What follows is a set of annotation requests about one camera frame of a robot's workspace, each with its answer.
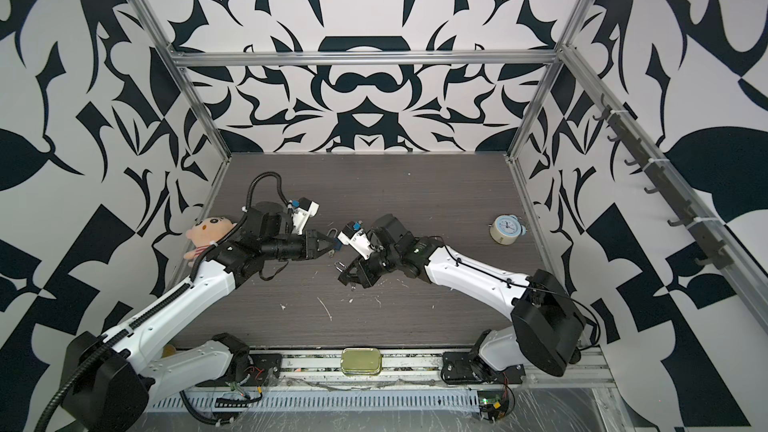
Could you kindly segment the black padlock front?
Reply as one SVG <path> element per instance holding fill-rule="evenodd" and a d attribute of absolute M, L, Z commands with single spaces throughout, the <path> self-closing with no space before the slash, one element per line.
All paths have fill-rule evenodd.
<path fill-rule="evenodd" d="M 349 266 L 341 261 L 335 263 L 335 268 L 340 274 L 347 274 L 349 272 Z"/>

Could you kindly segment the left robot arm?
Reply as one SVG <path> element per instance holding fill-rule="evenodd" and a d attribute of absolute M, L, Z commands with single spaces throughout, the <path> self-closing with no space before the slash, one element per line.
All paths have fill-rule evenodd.
<path fill-rule="evenodd" d="M 83 333 L 68 345 L 60 387 L 36 430 L 46 430 L 63 409 L 89 431 L 126 431 L 149 406 L 198 383 L 242 381 L 247 347 L 231 335 L 170 357 L 162 352 L 205 310 L 261 275 L 266 262 L 313 260 L 334 249 L 334 239 L 306 226 L 319 210 L 316 202 L 283 193 L 277 202 L 253 201 L 267 176 L 252 180 L 236 223 L 204 220 L 188 231 L 195 245 L 185 256 L 188 277 L 101 335 Z"/>

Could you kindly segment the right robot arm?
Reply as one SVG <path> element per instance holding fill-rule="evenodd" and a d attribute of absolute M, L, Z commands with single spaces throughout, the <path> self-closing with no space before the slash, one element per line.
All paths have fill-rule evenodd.
<path fill-rule="evenodd" d="M 337 238 L 358 255 L 341 270 L 343 284 L 370 288 L 399 271 L 463 293 L 509 319 L 506 328 L 482 332 L 467 355 L 470 373 L 479 381 L 525 364 L 561 377 L 582 358 L 586 308 L 548 271 L 527 275 L 493 267 L 459 253 L 440 236 L 415 236 L 391 214 L 370 230 L 352 221 Z"/>

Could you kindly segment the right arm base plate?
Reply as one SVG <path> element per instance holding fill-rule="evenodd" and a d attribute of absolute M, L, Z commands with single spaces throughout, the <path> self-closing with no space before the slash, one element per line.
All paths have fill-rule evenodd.
<path fill-rule="evenodd" d="M 524 367 L 513 365 L 496 371 L 469 352 L 444 352 L 440 379 L 448 385 L 501 384 L 520 385 L 526 377 Z"/>

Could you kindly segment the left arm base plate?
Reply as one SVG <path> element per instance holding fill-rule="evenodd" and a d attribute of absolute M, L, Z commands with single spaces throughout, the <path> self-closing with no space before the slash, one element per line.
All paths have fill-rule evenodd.
<path fill-rule="evenodd" d="M 281 378 L 282 359 L 279 353 L 238 354 L 232 359 L 227 381 L 240 386 L 271 386 Z"/>

